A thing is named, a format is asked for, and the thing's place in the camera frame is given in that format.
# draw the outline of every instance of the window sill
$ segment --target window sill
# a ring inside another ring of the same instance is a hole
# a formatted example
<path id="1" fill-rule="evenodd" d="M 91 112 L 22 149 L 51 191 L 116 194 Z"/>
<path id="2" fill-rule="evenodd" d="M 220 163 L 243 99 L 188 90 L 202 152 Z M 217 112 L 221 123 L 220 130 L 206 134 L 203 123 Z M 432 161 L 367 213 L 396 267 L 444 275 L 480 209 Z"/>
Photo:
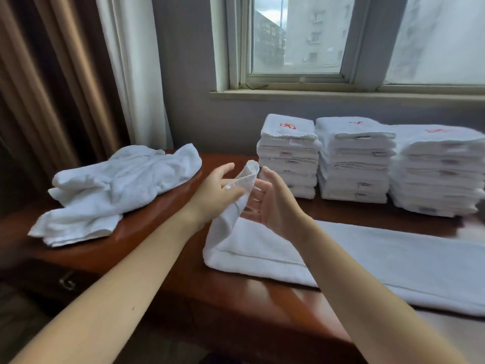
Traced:
<path id="1" fill-rule="evenodd" d="M 438 105 L 450 107 L 485 107 L 484 95 L 431 95 L 416 93 L 356 93 L 356 92 L 308 92 L 231 89 L 210 92 L 212 99 L 249 101 L 370 101 L 397 102 L 413 106 Z"/>

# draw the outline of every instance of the white curtain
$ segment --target white curtain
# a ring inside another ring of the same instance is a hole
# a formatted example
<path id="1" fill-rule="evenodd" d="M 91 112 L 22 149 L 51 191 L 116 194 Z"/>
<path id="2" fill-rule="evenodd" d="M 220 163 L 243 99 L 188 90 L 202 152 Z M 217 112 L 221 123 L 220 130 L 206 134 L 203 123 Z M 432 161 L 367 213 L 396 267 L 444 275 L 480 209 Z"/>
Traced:
<path id="1" fill-rule="evenodd" d="M 96 0 L 132 144 L 173 147 L 152 0 Z"/>

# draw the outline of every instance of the sky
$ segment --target sky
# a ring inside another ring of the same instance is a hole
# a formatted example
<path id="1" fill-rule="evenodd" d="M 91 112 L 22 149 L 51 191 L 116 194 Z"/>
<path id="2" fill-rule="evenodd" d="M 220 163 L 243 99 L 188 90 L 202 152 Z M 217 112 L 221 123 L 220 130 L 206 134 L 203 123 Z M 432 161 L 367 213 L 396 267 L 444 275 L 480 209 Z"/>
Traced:
<path id="1" fill-rule="evenodd" d="M 254 0 L 254 9 L 259 11 L 272 22 L 279 25 L 281 0 Z M 288 16 L 288 0 L 283 0 L 283 29 L 286 29 Z"/>

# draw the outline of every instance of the drawer handle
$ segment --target drawer handle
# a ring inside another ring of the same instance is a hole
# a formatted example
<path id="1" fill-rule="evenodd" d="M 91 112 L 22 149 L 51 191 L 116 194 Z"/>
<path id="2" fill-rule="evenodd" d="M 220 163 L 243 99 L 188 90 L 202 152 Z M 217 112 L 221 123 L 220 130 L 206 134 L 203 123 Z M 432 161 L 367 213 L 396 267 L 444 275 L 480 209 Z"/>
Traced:
<path id="1" fill-rule="evenodd" d="M 68 291 L 73 291 L 76 288 L 76 283 L 71 280 L 68 280 L 69 277 L 71 277 L 73 274 L 74 274 L 74 271 L 67 272 L 64 276 L 62 276 L 59 279 L 59 285 L 61 285 L 62 288 Z"/>

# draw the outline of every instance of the table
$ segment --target table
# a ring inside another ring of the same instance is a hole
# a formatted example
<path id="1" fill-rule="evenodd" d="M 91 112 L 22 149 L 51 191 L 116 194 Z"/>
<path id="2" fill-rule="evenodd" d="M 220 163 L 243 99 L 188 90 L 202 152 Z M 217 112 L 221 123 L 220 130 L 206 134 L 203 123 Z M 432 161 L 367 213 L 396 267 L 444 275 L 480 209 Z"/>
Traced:
<path id="1" fill-rule="evenodd" d="M 0 246 L 17 261 L 0 277 L 24 289 L 69 302 L 109 271 L 158 225 L 178 211 L 215 167 L 234 162 L 234 177 L 250 156 L 202 154 L 202 169 L 189 182 L 125 214 L 109 237 L 51 249 L 27 232 L 43 212 L 59 205 L 49 199 L 0 220 Z M 314 219 L 485 241 L 475 216 L 445 219 L 413 214 L 391 204 L 299 200 Z M 185 245 L 147 319 L 181 338 L 254 363 L 365 362 L 324 296 L 317 290 L 269 279 L 229 274 L 204 265 L 206 225 Z M 436 312 L 420 312 L 468 357 L 485 355 L 485 322 Z"/>

